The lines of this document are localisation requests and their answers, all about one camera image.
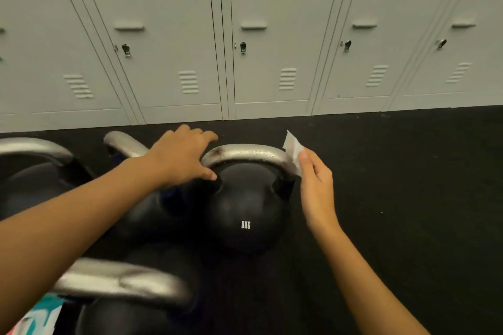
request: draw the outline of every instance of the gym floor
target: gym floor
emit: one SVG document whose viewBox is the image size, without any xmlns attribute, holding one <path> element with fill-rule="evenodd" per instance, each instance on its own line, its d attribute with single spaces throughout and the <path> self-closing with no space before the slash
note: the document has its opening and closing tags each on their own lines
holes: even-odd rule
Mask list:
<svg viewBox="0 0 503 335">
<path fill-rule="evenodd" d="M 55 141 L 96 174 L 110 130 L 147 146 L 177 124 L 16 133 Z M 375 272 L 435 334 L 503 328 L 503 106 L 197 122 L 220 141 L 281 147 L 290 130 L 332 169 L 341 225 Z M 0 179 L 40 160 L 2 158 Z M 198 334 L 356 334 L 306 227 L 298 183 L 289 224 L 258 256 L 199 252 L 207 304 Z M 96 253 L 117 258 L 127 249 Z M 65 307 L 55 334 L 71 333 Z"/>
</svg>

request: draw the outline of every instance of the paper wipe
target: paper wipe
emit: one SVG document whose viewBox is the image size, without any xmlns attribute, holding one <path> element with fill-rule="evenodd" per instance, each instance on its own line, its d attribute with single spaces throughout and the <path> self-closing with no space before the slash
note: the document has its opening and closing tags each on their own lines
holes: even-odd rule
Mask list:
<svg viewBox="0 0 503 335">
<path fill-rule="evenodd" d="M 299 163 L 299 152 L 301 152 L 304 147 L 299 143 L 297 138 L 292 135 L 288 130 L 286 131 L 285 143 L 283 144 L 283 148 L 288 156 L 290 156 L 293 160 L 293 164 L 295 165 L 296 173 L 298 176 L 302 177 L 302 169 L 300 168 Z"/>
</svg>

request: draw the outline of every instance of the locker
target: locker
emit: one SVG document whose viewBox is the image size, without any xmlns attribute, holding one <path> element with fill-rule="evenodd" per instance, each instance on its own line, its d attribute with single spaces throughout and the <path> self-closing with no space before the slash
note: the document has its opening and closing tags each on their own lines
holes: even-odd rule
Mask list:
<svg viewBox="0 0 503 335">
<path fill-rule="evenodd" d="M 332 1 L 231 1 L 238 117 L 256 102 L 304 101 L 295 113 L 306 113 Z"/>
<path fill-rule="evenodd" d="M 222 119 L 211 0 L 95 2 L 148 123 Z"/>
<path fill-rule="evenodd" d="M 440 50 L 438 43 L 431 43 L 406 95 L 475 92 L 489 96 L 503 91 L 502 21 L 501 0 L 459 0 L 438 36 L 439 42 L 447 42 Z"/>
<path fill-rule="evenodd" d="M 441 2 L 351 0 L 321 113 L 382 109 Z"/>
<path fill-rule="evenodd" d="M 0 11 L 0 113 L 122 110 L 70 0 L 0 0 Z"/>
</svg>

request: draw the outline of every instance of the black kettlebell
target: black kettlebell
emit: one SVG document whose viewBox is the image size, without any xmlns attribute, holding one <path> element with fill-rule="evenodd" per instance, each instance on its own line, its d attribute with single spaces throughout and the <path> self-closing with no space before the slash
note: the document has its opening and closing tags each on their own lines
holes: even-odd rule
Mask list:
<svg viewBox="0 0 503 335">
<path fill-rule="evenodd" d="M 44 139 L 0 139 L 0 156 L 13 154 L 34 155 L 50 162 L 28 167 L 0 185 L 0 220 L 92 180 L 70 151 Z"/>
<path fill-rule="evenodd" d="M 147 147 L 120 131 L 105 135 L 104 144 L 118 163 L 148 152 Z M 192 216 L 193 211 L 185 204 L 178 187 L 160 189 L 131 208 L 112 230 L 134 243 L 160 241 L 182 232 Z"/>
<path fill-rule="evenodd" d="M 78 320 L 75 335 L 173 335 L 189 333 L 200 316 L 201 279 L 198 262 L 180 247 L 167 244 L 147 245 L 136 249 L 127 259 L 135 265 L 154 268 L 178 279 L 178 284 L 162 286 L 166 277 L 144 276 L 137 287 L 149 288 L 152 295 L 142 300 L 109 296 L 86 306 Z"/>
<path fill-rule="evenodd" d="M 256 144 L 227 144 L 201 160 L 218 176 L 195 181 L 192 205 L 203 205 L 206 224 L 228 249 L 264 250 L 279 237 L 288 217 L 295 165 L 282 150 Z"/>
</svg>

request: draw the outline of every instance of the gray locker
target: gray locker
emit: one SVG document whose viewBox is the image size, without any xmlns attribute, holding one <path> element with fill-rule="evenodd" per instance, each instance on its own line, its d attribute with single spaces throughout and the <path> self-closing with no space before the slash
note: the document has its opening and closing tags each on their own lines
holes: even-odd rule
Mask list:
<svg viewBox="0 0 503 335">
<path fill-rule="evenodd" d="M 211 0 L 95 0 L 147 123 L 222 119 Z"/>
<path fill-rule="evenodd" d="M 501 0 L 459 0 L 396 107 L 503 103 L 502 21 Z"/>
<path fill-rule="evenodd" d="M 441 1 L 351 0 L 319 112 L 381 110 Z"/>
<path fill-rule="evenodd" d="M 109 123 L 129 123 L 70 0 L 0 0 L 0 11 L 0 114 L 14 114 L 0 131 L 99 126 L 111 109 Z"/>
<path fill-rule="evenodd" d="M 306 114 L 332 2 L 231 1 L 237 118 L 267 116 L 252 111 L 268 102 L 275 116 Z"/>
</svg>

